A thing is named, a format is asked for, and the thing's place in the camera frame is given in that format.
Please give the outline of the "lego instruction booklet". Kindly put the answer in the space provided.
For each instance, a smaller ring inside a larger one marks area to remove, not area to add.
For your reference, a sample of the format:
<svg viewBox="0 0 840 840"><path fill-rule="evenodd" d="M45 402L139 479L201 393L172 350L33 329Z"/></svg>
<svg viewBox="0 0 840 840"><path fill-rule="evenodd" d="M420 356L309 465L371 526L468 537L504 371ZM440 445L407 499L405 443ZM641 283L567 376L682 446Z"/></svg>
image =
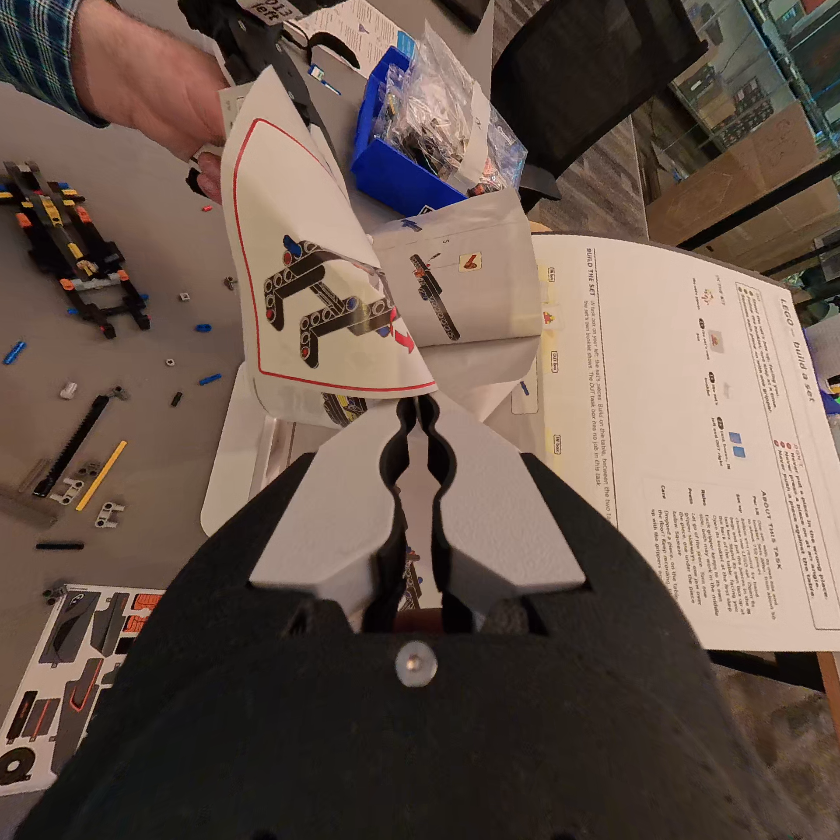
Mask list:
<svg viewBox="0 0 840 840"><path fill-rule="evenodd" d="M452 399L433 378L388 294L392 283L316 146L267 68L245 99L222 161L245 366L258 399L278 417L287 385L313 396L358 396L368 409L357 419L384 401ZM206 548L225 546L232 560L244 562L247 583L313 454L298 458L207 541Z"/></svg>

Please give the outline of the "brown cardboard box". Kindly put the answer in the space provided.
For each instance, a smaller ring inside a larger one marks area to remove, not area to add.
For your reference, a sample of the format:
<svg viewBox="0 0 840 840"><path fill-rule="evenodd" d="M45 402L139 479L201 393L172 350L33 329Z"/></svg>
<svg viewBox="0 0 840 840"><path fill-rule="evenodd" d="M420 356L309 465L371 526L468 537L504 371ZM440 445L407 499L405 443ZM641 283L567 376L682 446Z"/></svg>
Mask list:
<svg viewBox="0 0 840 840"><path fill-rule="evenodd" d="M648 237L677 246L819 160L802 105L794 102L647 206ZM838 226L838 192L828 178L713 239L698 252L758 270Z"/></svg>

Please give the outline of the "blue storage bin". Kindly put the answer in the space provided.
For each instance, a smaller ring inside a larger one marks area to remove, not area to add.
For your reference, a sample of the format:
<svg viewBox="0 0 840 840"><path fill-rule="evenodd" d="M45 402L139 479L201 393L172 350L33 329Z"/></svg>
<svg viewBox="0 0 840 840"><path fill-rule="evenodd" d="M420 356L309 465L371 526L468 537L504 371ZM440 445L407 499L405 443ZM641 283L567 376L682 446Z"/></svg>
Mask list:
<svg viewBox="0 0 840 840"><path fill-rule="evenodd" d="M414 217L466 200L466 195L441 181L402 152L373 137L383 105L380 85L390 66L409 67L409 57L390 47L367 80L353 138L351 171L357 188L403 217Z"/></svg>

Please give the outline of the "black lego chassis assembly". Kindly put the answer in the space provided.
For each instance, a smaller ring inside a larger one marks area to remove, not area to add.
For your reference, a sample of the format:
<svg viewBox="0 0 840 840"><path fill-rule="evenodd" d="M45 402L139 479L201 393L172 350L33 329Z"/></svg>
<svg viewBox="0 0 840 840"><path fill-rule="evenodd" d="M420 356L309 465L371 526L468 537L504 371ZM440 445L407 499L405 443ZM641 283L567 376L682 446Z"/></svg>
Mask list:
<svg viewBox="0 0 840 840"><path fill-rule="evenodd" d="M67 182L46 180L34 161L2 164L1 204L14 210L35 267L68 301L75 291L85 302L115 307L121 281L131 278L122 251L100 234L85 202Z"/></svg>

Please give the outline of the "blue red printed sheet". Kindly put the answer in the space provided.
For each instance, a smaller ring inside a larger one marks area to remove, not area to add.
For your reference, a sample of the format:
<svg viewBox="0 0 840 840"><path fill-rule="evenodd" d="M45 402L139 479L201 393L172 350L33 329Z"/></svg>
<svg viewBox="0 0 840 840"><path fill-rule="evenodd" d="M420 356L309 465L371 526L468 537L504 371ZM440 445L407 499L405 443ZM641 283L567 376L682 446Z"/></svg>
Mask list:
<svg viewBox="0 0 840 840"><path fill-rule="evenodd" d="M102 707L164 591L66 583L2 724L1 796L50 787Z"/></svg>

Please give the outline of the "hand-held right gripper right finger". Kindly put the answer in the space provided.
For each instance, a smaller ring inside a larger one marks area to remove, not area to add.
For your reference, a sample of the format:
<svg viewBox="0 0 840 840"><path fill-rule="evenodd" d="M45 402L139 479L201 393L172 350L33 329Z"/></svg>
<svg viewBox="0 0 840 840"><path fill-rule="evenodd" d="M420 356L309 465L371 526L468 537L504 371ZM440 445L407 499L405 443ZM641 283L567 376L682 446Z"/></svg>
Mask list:
<svg viewBox="0 0 840 840"><path fill-rule="evenodd" d="M439 631L473 631L499 602L579 589L574 557L522 452L444 394L418 399L418 551Z"/></svg>

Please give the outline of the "black lego liftarm axle tube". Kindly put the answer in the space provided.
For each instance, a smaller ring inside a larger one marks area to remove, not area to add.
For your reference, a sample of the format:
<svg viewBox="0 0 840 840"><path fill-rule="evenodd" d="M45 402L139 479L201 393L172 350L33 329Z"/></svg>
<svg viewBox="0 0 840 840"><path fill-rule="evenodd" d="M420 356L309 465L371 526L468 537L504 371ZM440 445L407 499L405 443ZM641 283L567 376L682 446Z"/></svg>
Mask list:
<svg viewBox="0 0 840 840"><path fill-rule="evenodd" d="M123 314L121 306L100 308L92 302L85 302L75 291L67 293L73 314L84 322L93 324L107 340L114 340L117 332L110 322L110 318Z"/></svg>

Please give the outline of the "black chair back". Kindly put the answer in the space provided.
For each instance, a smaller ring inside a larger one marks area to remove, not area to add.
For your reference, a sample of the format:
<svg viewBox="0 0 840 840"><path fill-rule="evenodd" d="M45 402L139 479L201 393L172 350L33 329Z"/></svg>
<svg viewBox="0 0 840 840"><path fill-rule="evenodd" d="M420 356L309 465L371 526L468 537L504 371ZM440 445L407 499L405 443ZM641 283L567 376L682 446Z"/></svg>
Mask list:
<svg viewBox="0 0 840 840"><path fill-rule="evenodd" d="M490 103L527 149L525 212L598 140L707 51L681 2L551 1L493 68Z"/></svg>

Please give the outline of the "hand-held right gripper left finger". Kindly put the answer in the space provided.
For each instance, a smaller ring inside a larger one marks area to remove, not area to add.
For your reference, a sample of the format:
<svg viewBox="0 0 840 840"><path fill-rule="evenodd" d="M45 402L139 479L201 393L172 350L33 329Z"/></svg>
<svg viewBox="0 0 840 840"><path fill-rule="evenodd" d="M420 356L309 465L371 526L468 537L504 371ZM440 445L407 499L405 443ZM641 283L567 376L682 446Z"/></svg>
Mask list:
<svg viewBox="0 0 840 840"><path fill-rule="evenodd" d="M305 592L390 632L406 588L406 519L396 482L409 463L412 398L378 403L322 444L249 582Z"/></svg>

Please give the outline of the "black lego gear rack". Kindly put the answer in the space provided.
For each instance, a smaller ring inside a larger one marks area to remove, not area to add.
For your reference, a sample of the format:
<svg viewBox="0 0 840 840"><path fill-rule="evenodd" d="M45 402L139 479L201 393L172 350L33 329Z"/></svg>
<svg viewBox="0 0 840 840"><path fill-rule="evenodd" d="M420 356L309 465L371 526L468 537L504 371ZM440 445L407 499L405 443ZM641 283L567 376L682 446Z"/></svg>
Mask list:
<svg viewBox="0 0 840 840"><path fill-rule="evenodd" d="M107 394L98 395L90 405L86 415L82 418L79 426L70 436L65 447L60 451L56 460L45 473L45 476L38 482L32 495L36 498L46 498L56 485L58 479L63 476L67 470L70 462L75 457L77 451L84 443L85 439L95 426L97 420L104 412L107 405L111 402L112 397Z"/></svg>

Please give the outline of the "clear bags of lego parts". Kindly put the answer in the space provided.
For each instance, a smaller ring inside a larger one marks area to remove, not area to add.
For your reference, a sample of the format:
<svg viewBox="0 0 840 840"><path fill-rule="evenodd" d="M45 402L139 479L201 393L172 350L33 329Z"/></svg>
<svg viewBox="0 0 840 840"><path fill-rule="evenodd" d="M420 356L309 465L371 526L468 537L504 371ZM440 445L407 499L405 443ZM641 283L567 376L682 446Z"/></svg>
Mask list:
<svg viewBox="0 0 840 840"><path fill-rule="evenodd" d="M391 63L371 138L466 196L518 189L527 149L429 24L406 70Z"/></svg>

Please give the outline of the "yellow lego axle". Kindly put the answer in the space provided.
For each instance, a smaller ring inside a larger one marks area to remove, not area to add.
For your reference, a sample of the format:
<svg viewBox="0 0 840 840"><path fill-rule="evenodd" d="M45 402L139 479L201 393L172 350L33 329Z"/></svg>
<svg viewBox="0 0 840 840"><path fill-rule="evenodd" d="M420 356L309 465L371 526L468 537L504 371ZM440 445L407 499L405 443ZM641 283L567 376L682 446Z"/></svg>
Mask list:
<svg viewBox="0 0 840 840"><path fill-rule="evenodd" d="M84 511L85 507L88 505L88 503L90 502L92 497L95 495L95 493L99 489L100 485L102 484L102 482L104 481L106 476L109 474L112 467L114 467L114 465L118 461L119 457L121 456L123 450L126 448L127 445L128 445L128 441L126 441L126 440L121 440L118 443L117 447L112 451L108 460L101 467L101 469L98 472L98 475L96 476L96 478L92 481L90 487L87 489L84 496L80 499L80 501L76 505L76 507L75 507L76 511L78 511L78 512Z"/></svg>

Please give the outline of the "person's left forearm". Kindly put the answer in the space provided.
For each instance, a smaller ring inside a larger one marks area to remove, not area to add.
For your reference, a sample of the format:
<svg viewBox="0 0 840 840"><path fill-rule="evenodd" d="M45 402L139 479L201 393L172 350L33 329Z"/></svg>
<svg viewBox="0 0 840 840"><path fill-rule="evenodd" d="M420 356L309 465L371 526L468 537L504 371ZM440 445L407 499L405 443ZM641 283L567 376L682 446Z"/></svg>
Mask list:
<svg viewBox="0 0 840 840"><path fill-rule="evenodd" d="M79 1L1 2L1 81L96 128L72 79L72 29Z"/></svg>

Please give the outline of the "white instruction sheet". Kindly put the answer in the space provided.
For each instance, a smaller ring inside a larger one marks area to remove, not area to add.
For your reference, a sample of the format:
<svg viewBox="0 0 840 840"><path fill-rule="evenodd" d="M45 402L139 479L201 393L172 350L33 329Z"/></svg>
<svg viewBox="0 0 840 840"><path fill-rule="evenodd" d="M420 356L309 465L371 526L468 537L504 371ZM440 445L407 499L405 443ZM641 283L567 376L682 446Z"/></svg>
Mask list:
<svg viewBox="0 0 840 840"><path fill-rule="evenodd" d="M415 40L366 1L347 1L321 8L284 24L285 34L312 53L316 47L332 51L345 64L368 78L388 49L413 57Z"/></svg>

